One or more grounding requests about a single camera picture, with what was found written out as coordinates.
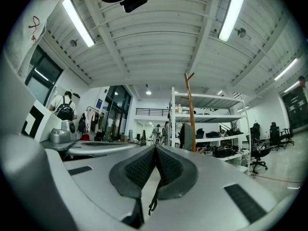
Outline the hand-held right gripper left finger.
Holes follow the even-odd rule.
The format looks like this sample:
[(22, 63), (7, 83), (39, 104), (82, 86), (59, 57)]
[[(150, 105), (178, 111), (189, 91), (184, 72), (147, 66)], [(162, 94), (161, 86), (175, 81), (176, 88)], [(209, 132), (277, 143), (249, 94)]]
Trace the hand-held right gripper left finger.
[(118, 152), (101, 157), (92, 157), (66, 161), (64, 166), (82, 192), (101, 210), (136, 229), (141, 228), (149, 219), (149, 210), (153, 208), (152, 198), (156, 190), (156, 167), (152, 155), (146, 156), (125, 170), (120, 177), (141, 180), (139, 198), (122, 196), (110, 181), (110, 171), (114, 165), (138, 153), (144, 153), (147, 146)]

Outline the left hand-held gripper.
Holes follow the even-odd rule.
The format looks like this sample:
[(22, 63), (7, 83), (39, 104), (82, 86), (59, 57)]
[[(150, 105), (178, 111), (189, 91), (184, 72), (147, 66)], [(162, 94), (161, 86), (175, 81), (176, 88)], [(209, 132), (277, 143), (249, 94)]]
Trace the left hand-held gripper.
[(98, 157), (141, 146), (134, 142), (79, 141), (80, 145), (70, 147), (77, 141), (74, 122), (61, 120), (39, 101), (34, 102), (25, 120), (22, 134), (40, 142), (44, 148), (64, 151), (64, 154), (70, 156)]

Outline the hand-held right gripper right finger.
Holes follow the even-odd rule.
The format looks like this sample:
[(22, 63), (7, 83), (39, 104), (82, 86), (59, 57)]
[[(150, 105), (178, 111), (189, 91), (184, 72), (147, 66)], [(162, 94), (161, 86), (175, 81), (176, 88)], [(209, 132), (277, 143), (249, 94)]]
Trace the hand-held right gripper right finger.
[[(168, 147), (168, 150), (192, 161), (198, 171), (195, 185), (183, 196), (158, 202), (157, 209), (145, 222), (146, 231), (268, 231), (284, 216), (289, 199), (278, 202), (274, 196), (234, 166), (211, 156)], [(264, 214), (256, 216), (255, 206), (244, 200), (254, 215), (250, 222), (236, 205), (239, 192), (228, 187), (239, 185)]]

